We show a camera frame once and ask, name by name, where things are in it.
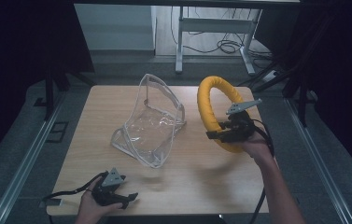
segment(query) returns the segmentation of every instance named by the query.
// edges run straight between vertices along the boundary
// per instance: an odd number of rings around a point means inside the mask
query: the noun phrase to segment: wooden floor
[[[176,55],[176,42],[178,41],[178,17],[179,7],[156,7],[157,12],[157,34],[156,34],[156,55]],[[184,17],[190,18],[210,18],[210,19],[240,19],[251,20],[257,10],[246,8],[212,8],[212,7],[184,7]],[[184,55],[206,55],[206,56],[240,56],[239,47],[224,47],[225,53],[220,49],[211,51],[218,47],[218,42],[222,39],[230,40],[242,44],[245,35],[239,34],[218,34],[218,33],[196,33],[184,32],[182,43],[184,45]],[[253,39],[250,49],[259,52],[267,52],[259,41]]]

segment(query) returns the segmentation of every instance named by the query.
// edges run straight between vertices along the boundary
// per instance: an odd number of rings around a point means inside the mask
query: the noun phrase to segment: person's left hand
[[[76,224],[79,223],[84,223],[84,224],[93,224],[97,223],[101,217],[108,215],[109,213],[122,208],[122,203],[113,203],[108,206],[101,206],[98,204],[93,196],[92,196],[92,190],[94,189],[94,186],[96,186],[96,183],[101,179],[102,177],[99,177],[95,179],[86,189],[86,191],[83,193],[81,200],[80,200],[80,205],[79,205],[79,210],[77,213],[77,220]]]

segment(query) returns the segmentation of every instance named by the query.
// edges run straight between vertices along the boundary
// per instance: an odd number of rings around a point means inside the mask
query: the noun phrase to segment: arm
[[[92,196],[92,190],[99,180],[100,178],[94,180],[83,193],[77,212],[76,224],[95,224],[101,217],[122,207],[122,203],[113,203],[109,206],[101,206],[96,203]]]
[[[260,167],[272,223],[305,223],[263,138],[254,133],[247,141],[237,144]]]

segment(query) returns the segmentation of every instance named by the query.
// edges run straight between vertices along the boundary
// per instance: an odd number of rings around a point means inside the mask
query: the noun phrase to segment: person's right arm
[[[250,139],[238,144],[260,167],[272,223],[305,223],[263,138],[254,133]]]

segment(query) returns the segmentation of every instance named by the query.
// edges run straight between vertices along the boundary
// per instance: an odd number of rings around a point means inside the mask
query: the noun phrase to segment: yellow hose coil
[[[213,87],[225,93],[225,95],[233,103],[242,103],[243,98],[239,94],[239,92],[233,87],[233,85],[231,85],[231,83],[221,77],[206,77],[201,82],[198,89],[198,108],[202,118],[202,122],[209,132],[220,132],[222,131],[222,129],[219,126],[216,117],[214,116],[213,107],[210,104],[210,91]],[[220,147],[224,148],[227,151],[234,153],[243,152],[243,149],[240,147],[236,147],[227,143],[221,143],[221,141],[218,139],[214,139],[214,141]]]

